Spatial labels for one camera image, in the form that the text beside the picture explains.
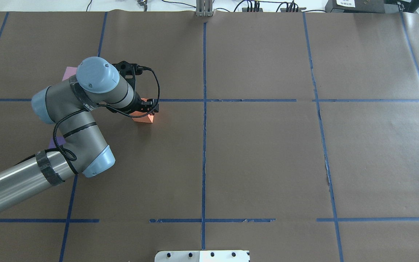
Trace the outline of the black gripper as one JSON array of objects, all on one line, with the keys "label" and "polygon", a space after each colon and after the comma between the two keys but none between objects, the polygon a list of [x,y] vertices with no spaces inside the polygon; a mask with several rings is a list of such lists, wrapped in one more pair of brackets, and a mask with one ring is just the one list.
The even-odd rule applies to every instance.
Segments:
[{"label": "black gripper", "polygon": [[155,106],[155,104],[155,99],[136,98],[124,109],[124,113],[130,115],[130,113],[139,111],[143,113],[141,116],[155,115],[159,112],[159,106]]}]

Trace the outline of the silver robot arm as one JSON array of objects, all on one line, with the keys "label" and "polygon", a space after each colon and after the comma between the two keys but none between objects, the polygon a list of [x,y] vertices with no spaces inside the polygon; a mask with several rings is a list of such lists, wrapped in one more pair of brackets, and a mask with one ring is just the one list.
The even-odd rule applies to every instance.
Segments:
[{"label": "silver robot arm", "polygon": [[75,74],[39,91],[31,99],[34,113],[53,125],[54,148],[38,151],[0,172],[0,213],[77,174],[87,178],[115,164],[92,111],[106,108],[128,118],[144,118],[159,111],[157,98],[142,100],[136,91],[136,77],[150,67],[121,61],[111,64],[92,56],[77,66]]}]

